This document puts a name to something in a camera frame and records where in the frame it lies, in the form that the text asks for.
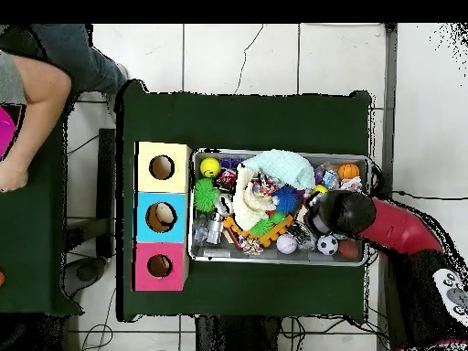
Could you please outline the person's hand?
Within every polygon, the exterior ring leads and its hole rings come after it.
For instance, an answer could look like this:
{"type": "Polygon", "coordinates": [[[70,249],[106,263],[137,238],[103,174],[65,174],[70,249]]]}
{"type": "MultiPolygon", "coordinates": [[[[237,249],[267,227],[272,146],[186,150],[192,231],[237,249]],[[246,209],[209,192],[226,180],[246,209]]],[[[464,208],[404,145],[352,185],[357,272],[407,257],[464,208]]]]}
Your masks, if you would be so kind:
{"type": "Polygon", "coordinates": [[[2,193],[16,191],[27,185],[28,171],[6,161],[0,165],[0,191],[2,193]]]}

